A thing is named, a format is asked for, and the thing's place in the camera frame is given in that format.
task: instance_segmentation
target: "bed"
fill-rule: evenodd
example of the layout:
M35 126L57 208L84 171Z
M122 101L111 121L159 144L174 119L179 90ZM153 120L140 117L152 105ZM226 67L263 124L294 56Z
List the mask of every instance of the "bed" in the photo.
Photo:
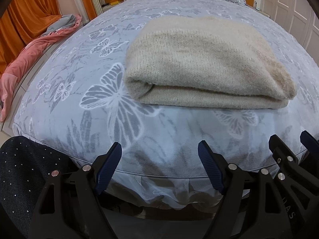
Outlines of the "bed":
M227 110L141 105L122 78L125 52L151 19L213 15L256 28L295 81L298 94L279 110ZM91 164L113 142L122 159L107 192L137 206L199 210L221 199L197 154L206 140L248 171L278 166L268 149L277 134L301 159L303 130L319 138L319 69L283 28L257 11L224 0L126 0L66 40L23 96L13 132Z

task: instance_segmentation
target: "blue gripper pad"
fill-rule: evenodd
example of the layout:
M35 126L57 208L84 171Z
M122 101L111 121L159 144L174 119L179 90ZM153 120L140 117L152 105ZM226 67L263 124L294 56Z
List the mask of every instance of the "blue gripper pad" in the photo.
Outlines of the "blue gripper pad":
M100 195L106 190L111 178L115 172L115 169L122 157L122 146L116 143L113 150L110 150L106 155L106 160L100 167L95 177L95 188L94 191L97 195Z
M319 143L310 135L306 130L301 132L300 142L308 149L309 153L316 159L319 160Z
M214 154L205 140L202 140L198 144L198 156L204 166L209 180L211 181L211 184L213 185L213 188L218 190L219 193L221 193L222 195L224 195L226 193L226 187L224 185L225 173L223 173L224 170L222 171L218 167L217 163L213 159L213 156L215 158L218 158L221 165L227 166L226 160L223 156Z

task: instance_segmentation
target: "ribbed blue pad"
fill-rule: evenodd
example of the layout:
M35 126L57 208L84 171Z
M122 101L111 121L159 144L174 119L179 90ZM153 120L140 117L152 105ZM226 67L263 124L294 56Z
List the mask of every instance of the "ribbed blue pad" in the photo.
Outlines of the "ribbed blue pad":
M208 175L213 188L218 190L222 195L225 193L225 186L223 182L223 174L219 170L216 162L213 160L208 145L203 140L198 144L198 156L204 166L204 169Z
M301 132L300 142L308 149L309 153L316 160L319 160L319 143L312 135L307 131Z
M96 185L94 190L97 195L100 195L102 191L106 190L108 184L110 183L115 169L122 157L122 146L117 144L113 151L109 153L109 157L96 174Z

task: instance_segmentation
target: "wardrobe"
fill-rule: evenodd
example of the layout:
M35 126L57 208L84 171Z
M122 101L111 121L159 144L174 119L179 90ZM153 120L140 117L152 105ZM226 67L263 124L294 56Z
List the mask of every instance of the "wardrobe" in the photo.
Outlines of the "wardrobe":
M293 35L319 65L319 20L307 0L262 0L261 10Z

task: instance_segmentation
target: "knitted sweater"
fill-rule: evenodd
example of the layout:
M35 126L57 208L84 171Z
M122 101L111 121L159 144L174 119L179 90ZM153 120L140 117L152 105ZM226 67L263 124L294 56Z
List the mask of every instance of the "knitted sweater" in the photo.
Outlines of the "knitted sweater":
M124 82L145 104L281 108L296 87L253 27L215 17L151 20L126 53Z

